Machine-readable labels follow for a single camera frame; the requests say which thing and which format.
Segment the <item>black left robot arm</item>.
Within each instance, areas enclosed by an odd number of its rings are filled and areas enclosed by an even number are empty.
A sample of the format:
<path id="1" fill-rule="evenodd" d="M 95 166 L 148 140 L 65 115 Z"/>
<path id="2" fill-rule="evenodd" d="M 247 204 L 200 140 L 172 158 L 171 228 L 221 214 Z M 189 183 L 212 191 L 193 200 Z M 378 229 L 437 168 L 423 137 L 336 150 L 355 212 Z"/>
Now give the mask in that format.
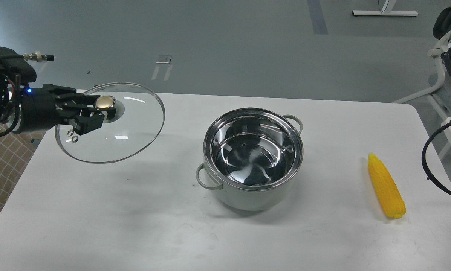
<path id="1" fill-rule="evenodd" d="M 19 54 L 0 46 L 0 125 L 6 125 L 0 137 L 46 131 L 57 125 L 70 125 L 72 132 L 83 135 L 119 118 L 117 100 L 112 96 L 85 95 L 53 84 L 31 88 L 37 72 L 29 62 L 54 60 L 50 54 Z"/>

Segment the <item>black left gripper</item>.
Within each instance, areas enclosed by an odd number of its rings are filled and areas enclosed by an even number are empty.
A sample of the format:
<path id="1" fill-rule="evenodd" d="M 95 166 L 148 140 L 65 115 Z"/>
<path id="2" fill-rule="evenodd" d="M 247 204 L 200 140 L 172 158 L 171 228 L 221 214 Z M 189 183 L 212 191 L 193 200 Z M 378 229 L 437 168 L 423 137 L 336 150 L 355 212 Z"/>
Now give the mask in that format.
<path id="1" fill-rule="evenodd" d="M 112 96 L 76 95 L 75 88 L 43 84 L 21 95 L 20 133 L 47 131 L 56 125 L 71 125 L 78 135 L 102 127 L 117 114 Z"/>

